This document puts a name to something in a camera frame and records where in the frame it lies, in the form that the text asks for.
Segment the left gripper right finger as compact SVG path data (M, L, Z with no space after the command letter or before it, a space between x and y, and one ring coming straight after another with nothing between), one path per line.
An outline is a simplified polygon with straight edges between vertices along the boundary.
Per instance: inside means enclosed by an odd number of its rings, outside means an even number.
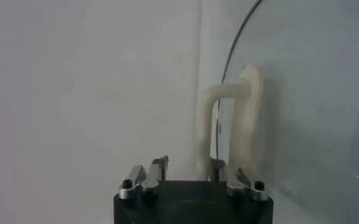
M209 180L211 182L225 182L227 195L232 198L246 193L251 200L264 202L269 197L264 182L254 181L251 183L242 168L233 170L221 159L210 158Z

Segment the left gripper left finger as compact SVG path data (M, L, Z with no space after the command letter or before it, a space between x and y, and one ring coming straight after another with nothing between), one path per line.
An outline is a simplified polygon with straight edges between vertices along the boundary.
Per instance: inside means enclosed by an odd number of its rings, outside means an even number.
M166 180L166 170L169 158L167 155L152 161L148 171L142 165L133 166L128 176L119 186L118 195L122 200L131 200L136 197L137 187L143 191L154 192L160 181Z

